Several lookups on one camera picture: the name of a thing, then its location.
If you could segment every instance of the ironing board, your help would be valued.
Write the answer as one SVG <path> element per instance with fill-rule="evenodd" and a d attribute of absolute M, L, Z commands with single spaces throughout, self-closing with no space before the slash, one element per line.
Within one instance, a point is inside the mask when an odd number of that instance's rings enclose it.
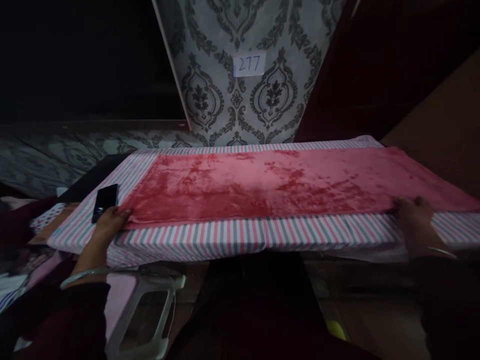
<path fill-rule="evenodd" d="M 121 204 L 158 154 L 211 154 L 265 150 L 381 148 L 371 136 L 351 140 L 223 147 L 156 148 L 128 156 L 94 189 L 48 240 L 52 248 L 79 254 L 93 233 L 91 214 L 98 189 L 120 184 Z M 453 249 L 480 245 L 480 213 L 436 213 L 433 226 Z M 293 216 L 210 221 L 123 231 L 108 249 L 108 264 L 130 267 L 159 260 L 204 261 L 264 249 L 322 251 L 330 255 L 391 262 L 406 259 L 401 234 L 389 214 Z"/>

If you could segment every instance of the bangle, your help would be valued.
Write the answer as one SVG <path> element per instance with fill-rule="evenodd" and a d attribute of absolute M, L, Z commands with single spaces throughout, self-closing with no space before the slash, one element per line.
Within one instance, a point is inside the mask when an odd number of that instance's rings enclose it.
<path fill-rule="evenodd" d="M 429 247 L 430 250 L 435 250 L 435 251 L 438 251 L 442 254 L 445 254 L 445 255 L 449 255 L 451 256 L 452 258 L 458 260 L 458 257 L 456 257 L 455 255 L 453 255 L 451 252 L 448 252 L 448 251 L 445 251 L 445 250 L 442 250 L 442 249 L 439 249 L 439 248 L 436 248 L 436 247 Z"/>
<path fill-rule="evenodd" d="M 109 267 L 99 267 L 99 268 L 94 268 L 94 269 L 89 269 L 89 270 L 79 272 L 78 274 L 72 275 L 69 278 L 65 279 L 60 284 L 60 289 L 63 290 L 68 285 L 70 285 L 71 283 L 74 283 L 77 280 L 83 279 L 87 276 L 90 276 L 90 275 L 107 275 L 107 274 L 111 273 L 112 271 L 115 271 L 115 269 L 114 268 L 109 268 Z"/>

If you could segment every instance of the pink velvet cloth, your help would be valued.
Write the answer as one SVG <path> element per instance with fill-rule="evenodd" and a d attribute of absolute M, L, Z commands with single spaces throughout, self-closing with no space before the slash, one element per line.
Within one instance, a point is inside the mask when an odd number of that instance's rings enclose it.
<path fill-rule="evenodd" d="M 124 201 L 127 229 L 224 219 L 383 213 L 421 195 L 437 211 L 480 201 L 395 147 L 159 155 Z"/>

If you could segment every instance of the maroon sleeve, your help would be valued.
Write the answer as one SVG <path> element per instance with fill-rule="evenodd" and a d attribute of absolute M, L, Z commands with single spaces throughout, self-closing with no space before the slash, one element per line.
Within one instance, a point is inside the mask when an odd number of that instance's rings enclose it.
<path fill-rule="evenodd" d="M 106 359 L 104 315 L 110 286 L 85 283 L 64 290 L 22 353 L 22 359 Z"/>
<path fill-rule="evenodd" d="M 467 264 L 445 257 L 410 262 L 432 360 L 468 359 L 478 351 L 480 281 Z"/>

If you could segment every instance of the number label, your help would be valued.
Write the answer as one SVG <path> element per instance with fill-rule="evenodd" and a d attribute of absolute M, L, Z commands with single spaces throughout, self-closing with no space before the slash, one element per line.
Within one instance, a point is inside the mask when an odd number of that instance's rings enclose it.
<path fill-rule="evenodd" d="M 254 51 L 233 58 L 233 76 L 259 76 L 265 73 L 266 51 Z"/>

